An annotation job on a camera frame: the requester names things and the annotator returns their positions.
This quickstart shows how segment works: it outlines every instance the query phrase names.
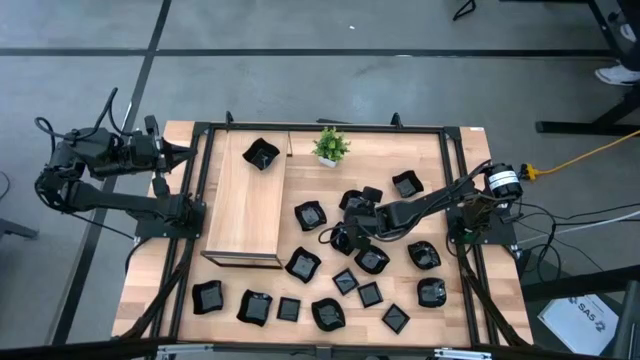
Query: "white sneaker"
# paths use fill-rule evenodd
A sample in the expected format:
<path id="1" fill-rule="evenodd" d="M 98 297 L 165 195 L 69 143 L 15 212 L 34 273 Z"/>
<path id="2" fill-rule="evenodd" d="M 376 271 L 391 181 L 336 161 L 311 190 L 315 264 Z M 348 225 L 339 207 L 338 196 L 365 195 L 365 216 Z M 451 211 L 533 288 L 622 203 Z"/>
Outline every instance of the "white sneaker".
<path id="1" fill-rule="evenodd" d="M 596 76 L 609 85 L 632 86 L 640 81 L 640 71 L 631 71 L 622 65 L 598 69 Z"/>
<path id="2" fill-rule="evenodd" d="M 636 34 L 633 33 L 633 30 L 631 29 L 631 26 L 629 24 L 620 26 L 620 34 L 622 34 L 625 39 L 631 42 L 636 42 Z"/>

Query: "wooden table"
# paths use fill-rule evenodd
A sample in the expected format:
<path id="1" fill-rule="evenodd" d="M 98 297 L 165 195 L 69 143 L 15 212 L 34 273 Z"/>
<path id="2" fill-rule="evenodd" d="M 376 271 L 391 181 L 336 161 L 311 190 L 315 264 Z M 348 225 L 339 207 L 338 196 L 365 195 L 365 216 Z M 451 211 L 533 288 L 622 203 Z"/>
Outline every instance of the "wooden table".
<path id="1" fill-rule="evenodd" d="M 193 122 L 168 122 L 164 136 L 169 142 L 188 146 L 193 126 Z M 482 128 L 461 128 L 460 130 L 469 169 L 490 158 L 487 139 Z M 288 158 L 286 162 L 278 258 L 286 264 L 293 251 L 298 246 L 303 246 L 318 255 L 322 259 L 322 265 L 314 278 L 305 285 L 284 270 L 223 268 L 200 255 L 208 238 L 211 209 L 214 207 L 225 151 L 226 141 L 224 140 L 229 136 L 224 130 L 216 130 L 204 195 L 204 200 L 208 204 L 205 233 L 195 245 L 179 340 L 392 347 L 469 346 L 458 264 L 445 249 L 446 220 L 442 212 L 424 218 L 401 241 L 395 243 L 374 241 L 375 245 L 383 249 L 391 258 L 390 264 L 382 274 L 375 276 L 365 273 L 355 264 L 353 257 L 356 251 L 347 257 L 329 245 L 319 244 L 317 235 L 325 226 L 310 232 L 300 231 L 293 212 L 295 206 L 305 201 L 318 200 L 327 215 L 326 226 L 333 226 L 342 218 L 342 211 L 338 208 L 338 204 L 345 191 L 361 190 L 364 186 L 372 186 L 384 191 L 382 203 L 399 200 L 400 197 L 393 187 L 391 177 L 405 170 L 415 170 L 424 184 L 424 193 L 414 197 L 444 187 L 438 137 L 429 134 L 348 132 L 346 138 L 351 141 L 351 152 L 337 168 L 330 169 L 321 165 L 315 155 L 311 154 L 314 147 L 312 140 L 319 136 L 318 133 L 292 131 L 290 135 L 293 157 Z M 199 147 L 195 169 L 199 169 L 201 163 L 204 141 L 199 142 Z M 452 143 L 449 144 L 449 148 L 452 154 L 453 175 L 457 177 Z M 172 193 L 179 192 L 183 170 L 184 166 L 180 166 L 167 177 Z M 197 183 L 197 172 L 197 170 L 194 171 L 191 180 L 191 187 L 194 189 Z M 411 263 L 406 246 L 420 240 L 429 241 L 436 247 L 442 259 L 442 266 L 422 271 Z M 167 244 L 168 239 L 152 239 L 132 257 L 113 326 L 114 335 L 128 330 L 156 295 Z M 179 246 L 180 248 L 184 246 L 184 240 Z M 527 314 L 512 257 L 500 246 L 483 246 L 483 251 L 494 302 L 518 334 L 531 342 Z M 176 256 L 178 261 L 181 252 L 178 251 Z M 384 302 L 363 309 L 357 291 L 341 296 L 332 282 L 332 277 L 345 268 L 351 269 L 360 284 L 376 281 Z M 416 285 L 425 277 L 439 277 L 445 280 L 447 302 L 444 306 L 437 309 L 418 306 Z M 224 309 L 206 315 L 194 315 L 191 287 L 193 284 L 214 279 L 223 282 Z M 268 293 L 274 299 L 267 324 L 262 328 L 236 319 L 240 299 L 246 289 Z M 281 296 L 301 299 L 297 323 L 276 319 Z M 347 319 L 345 328 L 326 333 L 316 327 L 310 306 L 312 302 L 325 297 L 334 298 L 341 304 Z M 172 295 L 165 307 L 161 335 L 168 333 L 173 303 Z M 381 321 L 383 314 L 393 303 L 411 317 L 400 335 L 396 335 Z M 481 339 L 486 341 L 483 315 L 482 308 L 476 299 L 476 316 L 480 335 Z"/>

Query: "black square dish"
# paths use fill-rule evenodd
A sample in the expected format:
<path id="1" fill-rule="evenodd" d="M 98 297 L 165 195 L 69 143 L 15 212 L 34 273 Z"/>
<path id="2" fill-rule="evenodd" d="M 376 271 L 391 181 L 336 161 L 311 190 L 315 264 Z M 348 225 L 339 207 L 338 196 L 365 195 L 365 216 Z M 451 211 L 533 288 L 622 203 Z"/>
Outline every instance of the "black square dish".
<path id="1" fill-rule="evenodd" d="M 362 189 L 362 197 L 366 200 L 379 203 L 382 201 L 382 190 L 365 186 L 364 189 Z"/>
<path id="2" fill-rule="evenodd" d="M 436 266 L 440 266 L 440 255 L 427 241 L 418 241 L 407 246 L 409 250 L 409 257 L 411 261 L 422 270 L 433 269 Z"/>
<path id="3" fill-rule="evenodd" d="M 191 288 L 193 297 L 193 313 L 206 314 L 210 311 L 221 310 L 224 305 L 222 299 L 222 282 L 212 280 L 204 284 L 195 284 Z"/>
<path id="4" fill-rule="evenodd" d="M 447 291 L 444 280 L 426 278 L 418 282 L 418 304 L 423 307 L 436 308 L 447 302 Z"/>
<path id="5" fill-rule="evenodd" d="M 298 312 L 300 311 L 300 300 L 286 297 L 280 298 L 278 306 L 278 316 L 280 320 L 298 322 Z"/>
<path id="6" fill-rule="evenodd" d="M 271 165 L 278 154 L 280 150 L 277 147 L 259 138 L 251 144 L 249 150 L 242 154 L 242 157 L 262 171 Z"/>
<path id="7" fill-rule="evenodd" d="M 413 170 L 405 171 L 400 175 L 392 177 L 391 180 L 403 198 L 408 198 L 424 191 L 424 186 L 422 186 L 420 179 L 418 179 L 416 172 Z"/>
<path id="8" fill-rule="evenodd" d="M 370 245 L 366 250 L 362 249 L 356 255 L 356 264 L 369 274 L 380 274 L 385 266 L 391 261 L 389 256 L 382 249 Z"/>
<path id="9" fill-rule="evenodd" d="M 264 326 L 269 317 L 269 307 L 273 299 L 268 294 L 247 290 L 242 295 L 240 311 L 236 318 L 242 322 Z"/>
<path id="10" fill-rule="evenodd" d="M 348 190 L 342 195 L 340 200 L 340 209 L 345 210 L 348 207 L 358 207 L 364 200 L 361 198 L 362 191 Z"/>
<path id="11" fill-rule="evenodd" d="M 347 320 L 340 304 L 331 298 L 312 303 L 311 313 L 316 325 L 322 331 L 333 331 L 347 325 Z"/>
<path id="12" fill-rule="evenodd" d="M 289 274 L 297 277 L 306 284 L 313 278 L 320 264 L 322 264 L 322 260 L 320 260 L 319 257 L 300 246 L 291 255 L 291 259 L 287 263 L 287 266 L 285 266 L 285 269 Z"/>
<path id="13" fill-rule="evenodd" d="M 334 227 L 344 225 L 342 221 L 339 221 Z M 349 242 L 346 228 L 333 229 L 331 231 L 331 247 L 340 251 L 341 253 L 349 256 L 353 252 L 353 245 Z"/>
<path id="14" fill-rule="evenodd" d="M 327 216 L 317 201 L 307 201 L 293 208 L 302 231 L 310 231 L 327 223 Z"/>
<path id="15" fill-rule="evenodd" d="M 367 285 L 360 286 L 358 288 L 358 293 L 360 294 L 360 300 L 362 300 L 362 306 L 365 308 L 375 304 L 380 304 L 383 300 L 378 284 L 376 284 L 375 281 L 368 283 Z"/>
<path id="16" fill-rule="evenodd" d="M 355 289 L 356 287 L 358 287 L 358 285 L 360 285 L 356 277 L 353 276 L 353 273 L 349 269 L 346 269 L 338 275 L 334 276 L 333 282 L 336 284 L 338 290 L 340 291 L 340 294 L 342 295 L 346 295 L 349 291 Z"/>
<path id="17" fill-rule="evenodd" d="M 382 321 L 396 334 L 400 334 L 400 331 L 407 325 L 409 319 L 411 319 L 409 315 L 402 311 L 396 304 L 391 305 L 387 313 L 382 317 Z"/>

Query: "label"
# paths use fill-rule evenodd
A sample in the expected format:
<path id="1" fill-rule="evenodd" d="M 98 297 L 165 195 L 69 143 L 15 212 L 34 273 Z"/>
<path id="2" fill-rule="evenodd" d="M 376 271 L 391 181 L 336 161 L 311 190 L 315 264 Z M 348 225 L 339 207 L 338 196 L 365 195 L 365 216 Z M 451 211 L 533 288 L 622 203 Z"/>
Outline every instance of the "label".
<path id="1" fill-rule="evenodd" d="M 489 188 L 494 190 L 497 187 L 518 183 L 518 176 L 515 171 L 502 171 L 495 175 L 489 176 Z"/>

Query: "black container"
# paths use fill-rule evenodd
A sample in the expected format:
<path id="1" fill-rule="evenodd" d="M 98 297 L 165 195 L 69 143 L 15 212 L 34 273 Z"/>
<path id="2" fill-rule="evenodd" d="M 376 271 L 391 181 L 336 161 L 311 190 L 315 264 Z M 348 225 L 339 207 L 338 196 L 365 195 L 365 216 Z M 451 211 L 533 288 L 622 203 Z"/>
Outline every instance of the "black container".
<path id="1" fill-rule="evenodd" d="M 338 227 L 341 225 L 344 225 L 342 221 L 338 222 L 334 227 Z M 351 255 L 351 253 L 353 252 L 354 248 L 349 241 L 346 228 L 333 229 L 331 231 L 330 239 L 333 239 L 333 241 L 331 241 L 332 248 L 340 251 L 347 256 Z"/>
<path id="2" fill-rule="evenodd" d="M 264 326 L 269 318 L 269 307 L 273 299 L 268 294 L 247 290 L 242 295 L 240 311 L 236 318 L 242 322 Z"/>
<path id="3" fill-rule="evenodd" d="M 287 297 L 280 298 L 278 306 L 278 316 L 280 320 L 298 322 L 298 313 L 300 312 L 300 300 Z"/>
<path id="4" fill-rule="evenodd" d="M 307 201 L 293 208 L 293 211 L 296 214 L 302 231 L 310 231 L 327 223 L 327 216 L 317 201 Z"/>
<path id="5" fill-rule="evenodd" d="M 277 147 L 259 138 L 251 144 L 249 150 L 242 154 L 242 157 L 262 171 L 271 165 L 278 154 L 280 150 Z"/>
<path id="6" fill-rule="evenodd" d="M 400 309 L 396 304 L 391 305 L 389 310 L 387 310 L 382 317 L 382 321 L 396 334 L 400 334 L 410 319 L 409 315 L 402 311 L 402 309 Z"/>
<path id="7" fill-rule="evenodd" d="M 360 285 L 351 270 L 346 269 L 333 277 L 333 282 L 338 287 L 340 294 L 346 295 L 349 291 Z"/>
<path id="8" fill-rule="evenodd" d="M 389 256 L 382 249 L 370 245 L 366 250 L 360 250 L 355 258 L 356 264 L 369 274 L 380 274 L 385 266 L 391 261 Z"/>
<path id="9" fill-rule="evenodd" d="M 378 284 L 375 281 L 368 283 L 367 285 L 360 286 L 358 288 L 358 294 L 360 295 L 362 306 L 365 308 L 380 304 L 383 301 L 382 294 L 380 293 Z"/>
<path id="10" fill-rule="evenodd" d="M 400 193 L 400 196 L 403 198 L 408 198 L 424 191 L 424 186 L 422 186 L 420 179 L 418 179 L 416 172 L 413 170 L 405 171 L 400 175 L 393 176 L 391 180 L 398 190 L 398 193 Z"/>
<path id="11" fill-rule="evenodd" d="M 221 310 L 224 305 L 220 280 L 193 285 L 191 296 L 193 297 L 193 313 L 196 315 Z"/>
<path id="12" fill-rule="evenodd" d="M 418 282 L 418 304 L 423 307 L 436 308 L 447 302 L 447 291 L 444 280 L 426 278 Z"/>
<path id="13" fill-rule="evenodd" d="M 361 198 L 362 191 L 348 190 L 342 195 L 340 200 L 340 209 L 345 210 L 348 207 L 358 207 L 364 200 Z"/>
<path id="14" fill-rule="evenodd" d="M 436 266 L 440 266 L 440 255 L 427 241 L 418 241 L 407 246 L 409 250 L 409 257 L 411 261 L 422 270 L 433 269 Z"/>
<path id="15" fill-rule="evenodd" d="M 382 190 L 378 190 L 370 186 L 365 186 L 364 189 L 362 189 L 362 197 L 365 200 L 379 203 L 380 201 L 382 201 Z"/>
<path id="16" fill-rule="evenodd" d="M 331 298 L 322 299 L 311 304 L 313 320 L 322 331 L 333 331 L 347 325 L 340 304 Z"/>
<path id="17" fill-rule="evenodd" d="M 285 269 L 289 274 L 297 277 L 306 284 L 313 278 L 320 264 L 322 264 L 322 260 L 320 260 L 319 257 L 300 246 L 291 255 L 291 259 L 287 263 L 287 266 L 285 266 Z"/>

